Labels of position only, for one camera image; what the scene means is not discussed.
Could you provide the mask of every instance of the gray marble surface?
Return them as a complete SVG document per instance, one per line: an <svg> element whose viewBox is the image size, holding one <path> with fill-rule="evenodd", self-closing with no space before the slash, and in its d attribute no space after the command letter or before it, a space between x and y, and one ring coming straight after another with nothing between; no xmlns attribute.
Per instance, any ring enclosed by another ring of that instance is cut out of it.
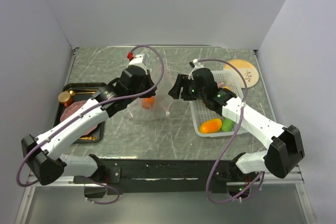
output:
<svg viewBox="0 0 336 224"><path fill-rule="evenodd" d="M127 66L128 47L79 48L70 73L72 82L108 83L120 76ZM244 59L257 67L252 50L229 50L215 47L157 47L173 80L178 73L189 73L189 62L195 58L224 60ZM212 70L222 68L220 63L206 63ZM270 105L261 79L249 88L247 103L268 118ZM189 102L174 100L170 116L154 121L128 119L119 112L106 121L104 137L98 143L75 144L66 154L84 156L96 154L101 158L139 159L216 159L229 137L200 137L194 131ZM264 150L251 134L238 135L223 159L232 159L241 152Z"/></svg>

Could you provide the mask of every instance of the orange object in plastic bag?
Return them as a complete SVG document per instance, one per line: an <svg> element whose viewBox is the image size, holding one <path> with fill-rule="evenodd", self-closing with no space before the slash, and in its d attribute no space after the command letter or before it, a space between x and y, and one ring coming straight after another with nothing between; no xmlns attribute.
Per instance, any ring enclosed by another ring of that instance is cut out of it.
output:
<svg viewBox="0 0 336 224"><path fill-rule="evenodd" d="M150 110L154 106L155 96L142 98L141 105L144 109Z"/></svg>

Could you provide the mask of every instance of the plastic bag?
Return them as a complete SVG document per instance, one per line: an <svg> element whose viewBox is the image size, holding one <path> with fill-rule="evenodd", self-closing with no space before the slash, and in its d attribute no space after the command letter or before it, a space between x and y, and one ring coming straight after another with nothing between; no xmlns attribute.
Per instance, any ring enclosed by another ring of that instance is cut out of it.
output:
<svg viewBox="0 0 336 224"><path fill-rule="evenodd" d="M147 53L142 54L147 57L146 67L149 69L153 82L157 82L161 73L161 64L156 56ZM168 92L173 87L173 80L170 74L164 69L161 82L157 86L155 96L151 98L138 98L127 107L127 117L136 120L155 120L169 116L169 108L173 103L173 98Z"/></svg>

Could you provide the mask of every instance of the white wall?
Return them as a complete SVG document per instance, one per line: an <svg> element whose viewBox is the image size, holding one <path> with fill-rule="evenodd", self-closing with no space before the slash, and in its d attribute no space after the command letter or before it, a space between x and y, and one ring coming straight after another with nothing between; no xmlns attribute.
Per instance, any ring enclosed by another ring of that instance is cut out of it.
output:
<svg viewBox="0 0 336 224"><path fill-rule="evenodd" d="M47 0L73 47L258 49L285 0Z"/></svg>
<svg viewBox="0 0 336 224"><path fill-rule="evenodd" d="M0 223L14 222L24 192L20 141L50 128L70 55L45 0L0 0Z"/></svg>
<svg viewBox="0 0 336 224"><path fill-rule="evenodd" d="M258 58L277 119L300 130L318 223L336 223L336 0L286 0Z"/></svg>

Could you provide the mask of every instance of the white basket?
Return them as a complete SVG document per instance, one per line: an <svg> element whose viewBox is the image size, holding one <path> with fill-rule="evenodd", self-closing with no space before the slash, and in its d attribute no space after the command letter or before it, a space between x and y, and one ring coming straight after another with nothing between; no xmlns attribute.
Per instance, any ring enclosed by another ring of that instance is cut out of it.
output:
<svg viewBox="0 0 336 224"><path fill-rule="evenodd" d="M239 81L237 80L237 77L232 70L216 70L216 71L211 71L211 73L214 75L214 79L216 82L224 82L225 86L229 86L232 92L234 92L240 98L243 98L243 92L242 92L242 89L240 88ZM195 132L197 135L203 136L203 137L218 137L218 136L233 135L233 132L235 131L236 126L237 126L236 123L233 125L231 131L228 131L228 132L219 131L217 133L202 134L198 130L202 123L204 123L205 121L214 119L214 118L220 118L222 121L224 121L225 118L218 115L216 112L209 110L203 104L202 100L191 101L190 109L191 109L191 115L193 118ZM241 127L238 131L238 134L242 134L246 132L247 131Z"/></svg>

